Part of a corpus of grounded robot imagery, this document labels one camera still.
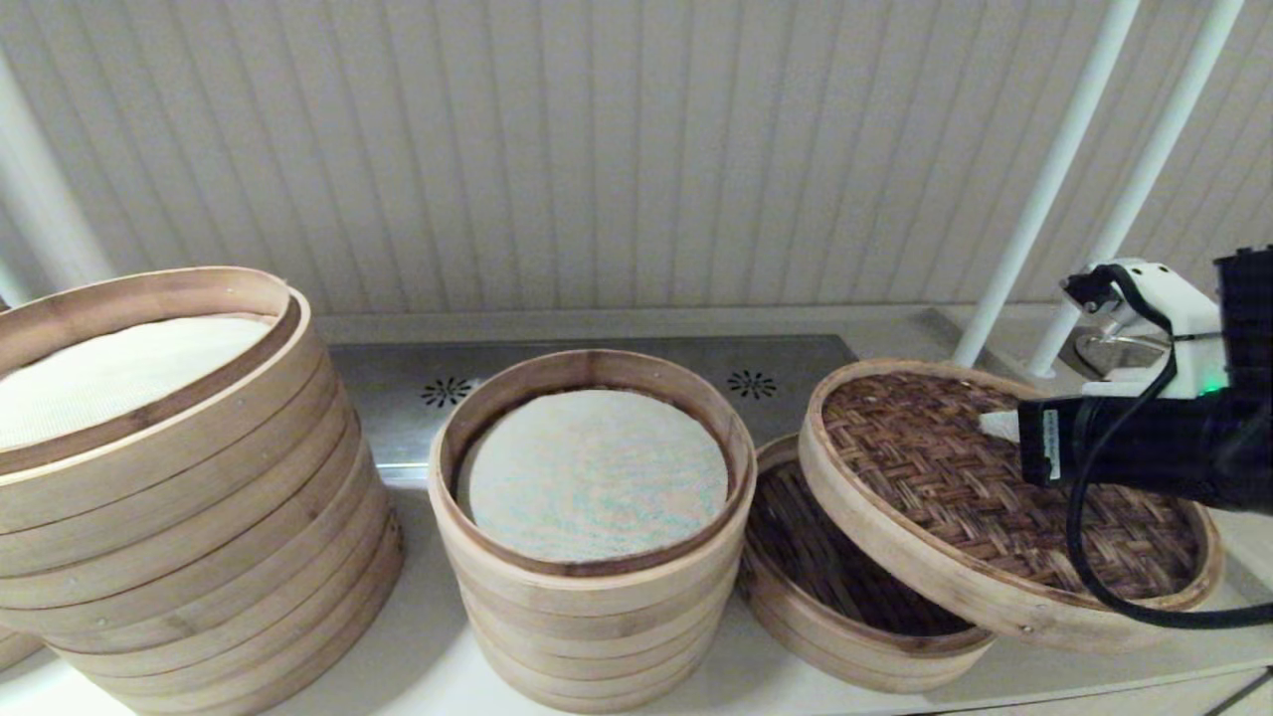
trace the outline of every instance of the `white counter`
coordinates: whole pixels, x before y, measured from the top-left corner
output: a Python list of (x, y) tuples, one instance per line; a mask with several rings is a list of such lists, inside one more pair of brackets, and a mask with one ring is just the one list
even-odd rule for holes
[[(468, 631), (454, 578), (425, 493), (393, 489), (407, 535), (402, 578), (370, 631), (318, 682), (271, 716), (421, 716), (558, 713), (505, 685), (486, 666)], [(1268, 554), (1273, 520), (1218, 516), (1230, 568), (1209, 608), (1269, 599), (1268, 584), (1244, 559)], [(938, 691), (897, 696), (845, 684), (787, 652), (737, 598), (707, 661), (667, 697), (639, 713), (911, 713), (1046, 701), (1240, 671), (1273, 664), (1273, 627), (1180, 632), (1123, 656), (1088, 656), (999, 640), (962, 679)], [(0, 673), (5, 716), (116, 716), (130, 711), (45, 651)]]

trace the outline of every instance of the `bamboo rim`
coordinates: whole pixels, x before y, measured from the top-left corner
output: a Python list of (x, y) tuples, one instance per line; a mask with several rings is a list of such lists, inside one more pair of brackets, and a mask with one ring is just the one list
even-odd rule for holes
[(331, 405), (339, 380), (330, 361), (255, 431), (171, 478), (95, 510), (0, 534), (0, 577), (31, 575), (81, 562), (165, 530), (220, 502), (312, 432)]
[(364, 501), (336, 539), (331, 540), (297, 576), (265, 599), (206, 631), (135, 651), (93, 654), (70, 651), (55, 645), (50, 645), (50, 648), (80, 671), (99, 677), (159, 674), (229, 651), (271, 624), (276, 624), (337, 573), (346, 571), (350, 564), (369, 559), (379, 540), (379, 531), (372, 526), (386, 520), (384, 511), (386, 505), (382, 502)]
[(309, 595), (300, 605), (284, 615), (283, 619), (266, 626), (242, 643), (233, 646), (209, 659), (181, 668), (154, 674), (132, 677), (108, 677), (89, 674), (97, 685), (113, 694), (129, 696), (168, 696), (216, 688), (219, 684), (238, 678), (247, 678), (276, 655), (294, 648), (302, 637), (311, 631), (322, 628), (339, 609), (351, 600), (365, 596), (359, 589), (368, 589), (367, 582), (376, 580), (381, 571), (396, 558), (400, 530), (388, 516), (367, 530), (372, 538), (370, 548), (355, 553), (355, 558), (341, 563), (330, 578)]
[(538, 687), (531, 684), (536, 691), (566, 698), (606, 699), (622, 698), (662, 684), (679, 674), (687, 674), (686, 668), (698, 664), (707, 654), (708, 647), (712, 646), (718, 624), (719, 620), (709, 620), (708, 628), (698, 633), (682, 651), (654, 666), (607, 679), (570, 679), (545, 674), (500, 650), (480, 624), (474, 623), (472, 629), (479, 646), (482, 647), (482, 652), (493, 662), (493, 666), (498, 661), (505, 670), (519, 674), (523, 683), (540, 682)]
[(598, 617), (577, 617), (537, 610), (502, 598), (485, 587), (479, 580), (468, 576), (463, 567), (456, 567), (461, 589), (472, 601), (496, 614), (504, 626), (518, 627), (538, 637), (574, 641), (608, 641), (639, 634), (675, 619), (686, 610), (709, 600), (721, 592), (721, 585), (733, 585), (738, 571), (738, 559), (727, 562), (719, 571), (705, 575), (691, 582), (684, 591), (640, 609), (605, 614)]
[(75, 288), (0, 313), (0, 376), (92, 338), (177, 317), (248, 313), (270, 330), (229, 363), (123, 415), (36, 443), (0, 450), (0, 474), (47, 465), (107, 445), (206, 400), (269, 359), (300, 316), (286, 284), (264, 271), (199, 268), (155, 271)]
[[(486, 637), (481, 632), (475, 631), (474, 637), (477, 641), (479, 647), (482, 648), (484, 654), (495, 652), (495, 650), (490, 648), (491, 645), (485, 641)], [(684, 665), (679, 671), (667, 677), (662, 682), (629, 691), (621, 696), (606, 698), (564, 696), (531, 684), (521, 670), (510, 665), (510, 660), (503, 657), (503, 655), (498, 652), (495, 652), (494, 659), (488, 657), (488, 662), (490, 664), (491, 670), (504, 679), (508, 685), (513, 687), (513, 689), (521, 692), (527, 698), (537, 701), (545, 706), (573, 713), (615, 713), (636, 708), (638, 706), (666, 696), (681, 682), (690, 678), (694, 670), (703, 662), (703, 659), (707, 657), (707, 648), (698, 652), (689, 664)]]
[[(356, 438), (356, 423), (351, 423), (346, 432)], [(289, 499), (252, 530), (202, 559), (158, 580), (94, 601), (47, 609), (0, 609), (0, 622), (38, 632), (48, 641), (55, 641), (52, 634), (104, 631), (171, 613), (244, 573), (258, 573), (262, 563), (288, 550), (323, 516), (348, 515), (353, 510), (356, 503), (354, 496), (362, 494), (376, 478), (365, 442), (355, 442), (355, 446), (354, 450), (344, 450), (348, 455), (332, 456), (341, 457), (340, 464), (328, 460), (320, 468), (306, 485), (312, 490), (308, 498), (298, 501), (297, 497), (300, 496), (297, 496)], [(323, 507), (313, 508), (309, 506), (311, 501), (317, 501)], [(279, 580), (271, 580), (270, 589), (275, 589), (278, 584)]]
[[(629, 390), (668, 403), (717, 441), (728, 469), (726, 505), (704, 529), (668, 547), (619, 558), (550, 562), (524, 555), (484, 533), (454, 499), (465, 454), (500, 417), (535, 397), (586, 389)], [(433, 442), (430, 494), (463, 535), (504, 562), (541, 575), (592, 577), (638, 572), (694, 553), (731, 521), (755, 482), (751, 436), (729, 403), (701, 377), (659, 358), (621, 350), (570, 350), (518, 363), (477, 387), (452, 412)]]
[(359, 436), (350, 429), (353, 422), (342, 391), (335, 380), (330, 385), (335, 390), (327, 405), (317, 412), (321, 419), (314, 429), (248, 484), (185, 521), (112, 552), (33, 575), (0, 578), (0, 608), (83, 604), (162, 578), (269, 519), (293, 497), (303, 494), (320, 471), (336, 474), (339, 462), (356, 450)]
[[(509, 638), (533, 642), (547, 657), (563, 659), (612, 659), (626, 656), (640, 651), (654, 648), (694, 627), (715, 610), (724, 609), (726, 601), (733, 592), (733, 580), (723, 581), (703, 601), (695, 604), (682, 614), (676, 615), (651, 629), (610, 640), (573, 640), (552, 637), (533, 631), (524, 629), (508, 622), (500, 622), (500, 629), (508, 633)], [(460, 585), (460, 594), (466, 599), (466, 605), (480, 605), (476, 598)]]
[[(256, 429), (300, 390), (326, 354), (311, 330), (308, 302), (294, 290), (290, 297), (298, 320), (286, 343), (215, 395), (107, 445), (0, 474), (0, 533), (65, 520), (136, 494)], [(149, 469), (136, 469), (139, 460)]]
[(401, 535), (391, 529), (354, 587), (312, 629), (283, 650), (223, 679), (157, 694), (117, 693), (139, 713), (256, 713), (318, 678), (365, 633), (388, 600), (402, 568)]
[(43, 646), (39, 637), (0, 631), (0, 671), (17, 665)]
[[(503, 632), (503, 626), (494, 620), (476, 617), (476, 613), (472, 619), (481, 627), (482, 633), (495, 648), (508, 654), (510, 659), (521, 664), (533, 661), (536, 670), (547, 677), (601, 680), (639, 674), (667, 661), (689, 648), (704, 632), (715, 628), (719, 617), (719, 610), (717, 610), (671, 640), (644, 651), (606, 659), (572, 659), (569, 656), (545, 654), (535, 650), (526, 642), (508, 638), (507, 633), (499, 636)], [(587, 674), (587, 678), (580, 677), (580, 674)]]
[(364, 464), (327, 508), (283, 549), (193, 601), (129, 624), (46, 633), (45, 640), (61, 650), (109, 655), (172, 645), (227, 624), (304, 572), (332, 540), (349, 531), (350, 522), (388, 510), (388, 493), (374, 476), (374, 466)]
[(752, 614), (760, 626), (765, 628), (775, 641), (782, 643), (788, 651), (799, 656), (810, 665), (817, 668), (836, 679), (852, 682), (871, 689), (889, 693), (920, 693), (947, 684), (971, 669), (979, 654), (969, 655), (966, 665), (960, 666), (951, 674), (933, 677), (931, 674), (909, 675), (896, 671), (883, 671), (872, 668), (868, 660), (847, 660), (841, 655), (824, 648), (808, 638), (810, 634), (788, 624), (766, 604), (754, 604)]

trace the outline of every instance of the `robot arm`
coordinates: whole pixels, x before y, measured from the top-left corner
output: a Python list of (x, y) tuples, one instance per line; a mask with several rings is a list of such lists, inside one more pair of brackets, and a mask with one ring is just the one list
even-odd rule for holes
[[(1106, 311), (1127, 325), (1136, 320), (1134, 312), (1166, 331), (1170, 348), (1148, 383), (1136, 381), (1143, 386), (1136, 397), (1036, 400), (1017, 410), (1026, 480), (1069, 487), (1066, 550), (1083, 585), (1114, 612), (1161, 627), (1273, 623), (1273, 604), (1175, 613), (1124, 600), (1101, 584), (1081, 536), (1090, 483), (1119, 483), (1273, 515), (1273, 247), (1239, 250), (1216, 265), (1220, 335), (1214, 304), (1206, 306), (1206, 297), (1199, 301), (1202, 294), (1179, 276), (1167, 278), (1174, 274), (1160, 264), (1104, 264), (1073, 276), (1066, 290), (1090, 313)], [(1226, 362), (1225, 372), (1217, 373)]]

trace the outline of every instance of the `bamboo steamer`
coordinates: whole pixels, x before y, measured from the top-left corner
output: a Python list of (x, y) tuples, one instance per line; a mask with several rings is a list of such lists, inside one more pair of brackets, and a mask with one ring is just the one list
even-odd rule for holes
[[(260, 520), (275, 519), (271, 513), (289, 499), (320, 490), (317, 480), (322, 476), (344, 476), (359, 434), (349, 424), (349, 408), (342, 391), (336, 390), (335, 373), (330, 366), (322, 372), (317, 382), (327, 404), (316, 410), (322, 419), (269, 470), (186, 521), (115, 552), (34, 575), (0, 578), (0, 606), (48, 609), (81, 604), (158, 580), (247, 534)], [(316, 499), (325, 494), (320, 490)]]
[(318, 678), (370, 626), (388, 599), (402, 566), (401, 533), (393, 520), (381, 525), (369, 563), (342, 575), (335, 594), (316, 595), (309, 623), (278, 627), (290, 641), (262, 632), (260, 642), (219, 655), (209, 662), (131, 679), (89, 677), (139, 713), (256, 713)]
[(0, 671), (39, 651), (45, 642), (39, 637), (0, 629)]
[[(248, 269), (182, 269), (95, 284), (0, 315), (0, 367), (8, 371), (88, 338), (174, 316), (270, 315), (285, 296), (281, 282)], [(47, 441), (47, 448), (18, 448), (6, 461), (13, 468), (0, 473), (0, 533), (136, 494), (251, 433), (300, 390), (325, 353), (311, 330), (308, 303), (292, 292), (286, 306), (262, 343), (206, 376), (206, 383), (176, 391), (172, 405), (163, 399), (88, 428), (87, 437), (73, 433)], [(47, 461), (48, 455), (57, 459)]]
[(267, 274), (162, 271), (24, 306), (0, 316), (0, 371), (223, 313), (269, 329), (137, 410), (0, 451), (0, 624), (38, 633), (140, 712), (243, 716), (285, 699), (353, 646), (401, 568), (308, 303)]
[[(596, 387), (663, 400), (703, 424), (726, 457), (724, 510), (667, 549), (594, 562), (540, 561), (485, 535), (452, 494), (468, 447), (540, 395)], [(621, 711), (671, 691), (701, 661), (737, 573), (756, 473), (742, 420), (705, 381), (614, 350), (527, 361), (456, 409), (434, 440), (430, 466), (430, 503), (465, 609), (488, 661), (510, 685), (556, 708)]]
[(50, 648), (80, 671), (101, 677), (159, 674), (229, 651), (290, 614), (337, 575), (356, 569), (356, 564), (365, 564), (378, 544), (376, 527), (384, 520), (386, 501), (383, 489), (369, 489), (349, 521), (340, 527), (340, 534), (318, 555), (264, 599), (219, 624), (186, 638), (131, 651), (80, 652), (59, 646)]
[(84, 512), (18, 533), (0, 534), (0, 578), (83, 562), (135, 543), (197, 515), (270, 470), (318, 428), (344, 395), (331, 363), (318, 362), (304, 386), (278, 413), (225, 450), (148, 488)]
[[(43, 634), (56, 643), (59, 633), (102, 631), (169, 614), (236, 577), (256, 572), (270, 555), (292, 547), (323, 513), (348, 515), (374, 479), (370, 452), (362, 442), (356, 423), (350, 423), (340, 443), (295, 494), (206, 555), (103, 599), (33, 609), (0, 609), (0, 623)], [(278, 578), (266, 578), (264, 592), (280, 584)]]
[(372, 538), (368, 548), (356, 550), (308, 599), (242, 643), (209, 659), (167, 671), (131, 677), (107, 677), (89, 671), (85, 674), (99, 687), (118, 697), (190, 694), (213, 687), (224, 691), (227, 680), (250, 673), (255, 674), (255, 679), (261, 679), (257, 665), (293, 650), (298, 657), (303, 657), (306, 650), (297, 646), (303, 637), (328, 624), (342, 604), (370, 594), (358, 591), (360, 586), (364, 589), (381, 586), (379, 580), (373, 577), (397, 559), (400, 531), (392, 519), (381, 515), (381, 524), (376, 525), (376, 529), (364, 530), (364, 534)]
[[(969, 622), (1081, 652), (1119, 654), (1165, 638), (1166, 629), (1057, 582), (1069, 569), (1064, 496), (1025, 484), (1016, 446), (995, 445), (976, 427), (979, 413), (1029, 397), (1039, 394), (952, 366), (853, 363), (815, 389), (799, 461), (817, 502), (872, 559)], [(834, 423), (824, 417), (829, 409)], [(890, 451), (891, 462), (881, 457)], [(1206, 508), (1116, 485), (1096, 485), (1088, 499), (1085, 538), (1100, 545), (1090, 550), (1094, 566), (1115, 590), (1148, 589), (1143, 573), (1166, 564), (1169, 552), (1189, 555), (1172, 563), (1179, 585), (1138, 598), (1142, 604), (1186, 610), (1216, 590), (1223, 552)], [(1143, 547), (1151, 554), (1139, 554)], [(1148, 559), (1158, 562), (1146, 567)]]
[[(803, 475), (797, 442), (798, 436), (787, 436), (757, 455), (757, 497), (740, 581), (752, 614), (796, 655), (862, 687), (914, 693), (961, 677), (990, 648), (994, 634), (973, 624), (959, 626), (957, 618), (942, 614), (941, 608), (869, 564), (852, 544), (836, 547), (827, 538), (816, 538), (836, 527), (799, 489)], [(769, 525), (779, 520), (782, 529), (789, 530), (782, 536), (791, 541), (794, 535), (798, 547), (774, 544), (779, 533)], [(788, 557), (780, 558), (780, 549), (789, 550)], [(807, 569), (802, 582), (816, 584), (827, 601), (792, 578), (796, 568)], [(831, 569), (843, 572), (827, 575)], [(831, 600), (831, 595), (839, 599)], [(849, 604), (827, 604), (840, 600)]]

